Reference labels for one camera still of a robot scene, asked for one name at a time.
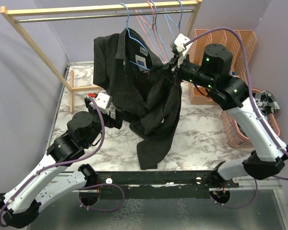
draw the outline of white marble table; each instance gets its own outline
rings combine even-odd
[[[74,70],[75,86],[91,85],[93,66],[71,66],[71,69]],[[228,145],[219,106],[190,104],[188,85],[185,82],[182,83],[182,92],[180,120],[172,148],[158,164],[157,170],[209,170],[221,161],[236,159],[250,152],[232,149]],[[84,104],[87,93],[75,93],[75,113],[87,111]],[[72,118],[69,105],[69,91],[64,89],[52,141],[65,132],[66,124]],[[100,152],[73,164],[67,171],[77,170],[83,163],[91,164],[97,171],[139,171],[136,145],[141,140],[129,129],[127,122],[123,123],[120,130],[106,128],[106,139]],[[92,151],[93,148],[90,148],[85,154]]]

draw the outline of wire hanger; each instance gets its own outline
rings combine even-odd
[[[129,15],[130,15],[129,9],[128,9],[128,7],[126,6],[125,3],[120,3],[120,5],[123,5],[123,6],[126,8],[126,10],[127,10],[128,16],[127,16],[127,20],[126,20],[126,31],[127,31],[127,33],[128,33],[129,38],[132,39],[132,40],[134,40],[134,41],[136,41],[137,43],[139,43],[146,51],[148,51],[148,49],[142,44],[142,42],[140,42],[138,39],[136,39],[136,38],[134,38],[134,37],[131,37],[131,35],[130,35],[130,30],[129,30],[129,28],[128,28],[128,25],[129,25]],[[139,66],[139,67],[141,67],[141,68],[143,68],[143,69],[145,69],[145,70],[148,70],[148,71],[150,70],[150,69],[146,68],[145,66],[139,65],[138,63],[135,63],[135,62],[133,62],[133,61],[130,61],[130,60],[129,60],[129,62],[130,62],[130,63],[133,63],[133,64],[135,64],[136,66]]]
[[[160,59],[162,59],[162,54],[160,53],[160,50],[157,48],[156,44],[155,44],[155,41],[152,37],[152,35],[150,34],[149,30],[147,29],[147,26],[145,25],[145,23],[147,23],[142,16],[136,16],[136,19],[138,20],[142,30],[144,31],[147,39],[149,40],[150,44],[152,45],[155,53],[158,55],[158,57]]]
[[[171,32],[171,34],[172,34],[173,39],[174,39],[174,34],[173,34],[172,29],[171,29],[171,27],[170,27],[170,25],[169,25],[169,23],[168,23],[168,18],[174,23],[174,25],[178,28],[179,33],[180,33],[180,25],[181,25],[181,19],[182,19],[182,14],[183,14],[183,8],[182,8],[182,2],[181,2],[181,0],[178,0],[178,1],[179,1],[179,3],[180,3],[180,8],[181,8],[181,14],[180,14],[180,19],[179,19],[178,24],[176,24],[176,23],[174,22],[174,20],[173,20],[168,14],[165,14],[165,15],[164,15],[164,16],[165,16],[165,19],[166,19],[166,21],[167,21],[167,24],[168,24],[168,28],[169,28],[169,30],[170,30],[170,32]]]
[[[149,22],[152,24],[152,28],[151,28],[151,29],[153,30],[154,35],[155,35],[155,38],[156,38],[156,41],[158,42],[158,45],[159,45],[159,47],[160,47],[160,50],[161,50],[162,53],[163,53],[164,60],[165,60],[165,61],[168,61],[168,53],[167,53],[167,50],[165,49],[164,43],[163,43],[162,38],[161,38],[161,36],[159,35],[158,29],[157,29],[157,24],[156,24],[156,22],[157,22],[157,16],[158,16],[157,7],[156,7],[154,1],[147,1],[147,3],[149,4],[150,8],[152,9],[152,12],[153,12],[153,21],[151,21],[148,16],[147,16],[147,18],[148,18]],[[154,5],[155,11],[156,11],[156,16],[155,16],[155,12],[154,12],[154,9],[153,9],[151,3]],[[159,40],[160,40],[160,42],[161,42],[161,44],[162,44],[162,47],[163,47],[163,50],[162,50],[162,47],[161,47],[161,45],[160,45],[160,43],[159,43],[159,41],[158,41],[158,39],[157,39],[157,37],[156,37],[155,32],[157,33],[157,35],[158,35],[158,37],[159,37]]]

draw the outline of black shirt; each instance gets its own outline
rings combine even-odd
[[[181,107],[181,86],[167,80],[171,74],[162,61],[133,29],[94,39],[94,78],[96,85],[112,96],[115,107],[123,109],[130,129],[144,138],[137,144],[141,169],[154,168],[171,148]],[[136,55],[145,58],[149,72],[130,63]]]

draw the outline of gray floor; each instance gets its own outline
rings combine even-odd
[[[229,204],[247,203],[253,190],[232,191]],[[99,201],[115,207],[120,201]],[[113,213],[79,207],[73,192],[47,207],[28,230],[283,230],[273,190],[260,190],[257,201],[244,209],[219,207],[209,199],[127,200]]]

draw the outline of clothing rack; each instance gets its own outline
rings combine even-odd
[[[183,12],[191,12],[189,23],[187,26],[186,36],[190,37],[195,19],[200,9],[202,0],[182,0],[183,7],[193,7],[192,10],[183,10]],[[150,10],[149,3],[131,3],[126,4],[130,11],[132,10]],[[178,1],[165,1],[155,2],[157,9],[162,8],[177,8],[180,7]],[[35,51],[35,53],[42,59],[42,61],[48,66],[48,68],[54,73],[54,75],[62,82],[65,88],[71,94],[70,112],[73,113],[73,100],[75,92],[86,92],[100,90],[99,86],[73,86],[73,72],[71,73],[71,83],[69,84],[60,71],[54,66],[50,59],[45,55],[41,48],[35,43],[28,32],[20,25],[21,23],[33,23],[33,22],[48,22],[48,21],[63,21],[63,20],[79,20],[88,18],[107,18],[107,17],[123,17],[127,14],[106,14],[106,15],[89,15],[89,16],[74,16],[74,17],[53,17],[53,18],[33,18],[18,20],[15,17],[18,16],[40,16],[40,15],[57,15],[57,14],[74,14],[74,13],[93,13],[93,12],[109,12],[109,11],[125,11],[126,8],[120,4],[115,5],[102,5],[102,6],[81,6],[81,7],[63,7],[63,8],[43,8],[43,9],[28,9],[28,10],[8,10],[7,7],[1,6],[0,13],[11,24],[11,26],[19,33],[19,35],[29,44],[29,46]],[[158,11],[158,14],[166,13],[181,13],[181,11]],[[130,16],[137,15],[151,15],[152,12],[130,13]]]

